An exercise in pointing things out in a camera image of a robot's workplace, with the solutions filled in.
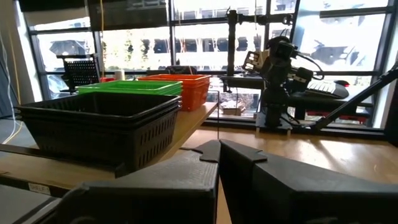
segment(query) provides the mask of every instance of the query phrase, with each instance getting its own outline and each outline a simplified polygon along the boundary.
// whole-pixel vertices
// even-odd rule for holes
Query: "label sticker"
[[[40,184],[32,184],[32,183],[28,183],[28,185],[29,185],[29,190],[31,192],[37,192],[40,194],[51,195],[50,188],[47,186],[40,185]]]

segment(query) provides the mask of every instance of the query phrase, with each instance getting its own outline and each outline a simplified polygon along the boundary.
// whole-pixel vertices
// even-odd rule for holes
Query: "wooden countertop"
[[[172,157],[216,107],[216,103],[205,103],[196,111],[178,112],[172,143],[164,153],[154,158],[148,166]],[[52,185],[64,189],[72,189],[84,181],[114,178],[112,172],[105,170],[34,156],[0,153],[4,153],[0,157],[0,176],[3,177],[22,179],[27,182]]]
[[[201,127],[183,147],[197,147],[212,139],[217,139],[217,129]],[[235,141],[354,177],[398,184],[398,148],[388,142],[303,134],[291,136],[256,134],[255,131],[226,128],[220,128],[220,139]],[[218,194],[217,224],[231,224],[221,184]]]

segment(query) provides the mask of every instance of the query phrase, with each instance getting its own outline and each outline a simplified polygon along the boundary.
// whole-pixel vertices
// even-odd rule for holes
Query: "red basket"
[[[145,81],[181,81],[182,111],[194,111],[206,103],[211,75],[151,75],[139,77]]]
[[[111,82],[111,81],[115,81],[115,78],[106,78],[106,77],[101,77],[100,78],[100,82]]]

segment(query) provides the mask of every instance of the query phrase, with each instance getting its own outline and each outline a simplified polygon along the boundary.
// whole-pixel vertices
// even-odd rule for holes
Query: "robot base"
[[[289,120],[289,117],[287,114],[282,113],[282,117],[284,117],[286,120]],[[258,112],[257,117],[256,117],[256,132],[272,132],[272,133],[281,133],[281,134],[287,134],[290,135],[290,131],[293,129],[293,127],[280,118],[280,126],[276,128],[271,128],[266,126],[266,114],[264,112]]]

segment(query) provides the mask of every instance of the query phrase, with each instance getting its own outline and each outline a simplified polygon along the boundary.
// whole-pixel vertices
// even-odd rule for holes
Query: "black plastic basket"
[[[39,149],[143,167],[173,139],[180,96],[88,93],[18,106]]]
[[[180,105],[180,96],[94,92],[17,106],[22,118],[131,128],[152,114]]]

